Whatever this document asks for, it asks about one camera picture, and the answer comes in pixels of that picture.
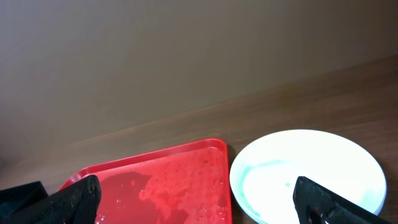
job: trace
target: beige wall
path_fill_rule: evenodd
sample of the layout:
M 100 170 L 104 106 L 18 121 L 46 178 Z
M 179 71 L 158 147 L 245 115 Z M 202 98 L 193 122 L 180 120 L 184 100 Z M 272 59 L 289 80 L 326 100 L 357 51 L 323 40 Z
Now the beige wall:
M 0 157 L 398 53 L 396 0 L 1 0 Z

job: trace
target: white plate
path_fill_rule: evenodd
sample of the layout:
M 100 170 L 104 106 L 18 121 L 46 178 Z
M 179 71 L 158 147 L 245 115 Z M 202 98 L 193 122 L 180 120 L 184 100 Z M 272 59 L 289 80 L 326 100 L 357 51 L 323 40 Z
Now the white plate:
M 259 138 L 235 158 L 229 178 L 239 205 L 258 223 L 299 224 L 292 197 L 301 175 L 376 215 L 386 197 L 386 178 L 373 156 L 323 131 Z

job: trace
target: black object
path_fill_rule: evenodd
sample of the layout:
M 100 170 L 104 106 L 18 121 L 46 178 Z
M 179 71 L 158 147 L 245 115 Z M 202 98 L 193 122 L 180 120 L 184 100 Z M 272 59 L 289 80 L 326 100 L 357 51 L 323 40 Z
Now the black object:
M 100 200 L 100 182 L 90 175 L 0 223 L 94 224 Z
M 0 220 L 47 198 L 40 181 L 0 190 Z
M 300 224 L 390 224 L 306 177 L 298 177 L 293 201 Z

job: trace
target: wooden table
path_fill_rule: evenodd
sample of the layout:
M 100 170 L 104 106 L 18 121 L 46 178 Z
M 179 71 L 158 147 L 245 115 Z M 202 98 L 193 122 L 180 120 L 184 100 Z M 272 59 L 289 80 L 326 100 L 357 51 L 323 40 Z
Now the wooden table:
M 52 193 L 85 166 L 210 137 L 228 143 L 232 162 L 253 140 L 300 128 L 339 134 L 367 149 L 387 177 L 381 217 L 398 223 L 398 57 L 38 154 L 2 167 L 0 188 L 41 180 Z M 234 200 L 233 221 L 254 223 Z

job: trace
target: red plastic tray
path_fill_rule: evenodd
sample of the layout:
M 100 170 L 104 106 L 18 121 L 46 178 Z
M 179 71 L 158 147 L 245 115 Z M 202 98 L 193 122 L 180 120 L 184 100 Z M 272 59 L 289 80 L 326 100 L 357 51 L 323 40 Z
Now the red plastic tray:
M 94 174 L 101 184 L 96 224 L 231 224 L 225 142 L 204 139 L 90 166 L 61 189 Z

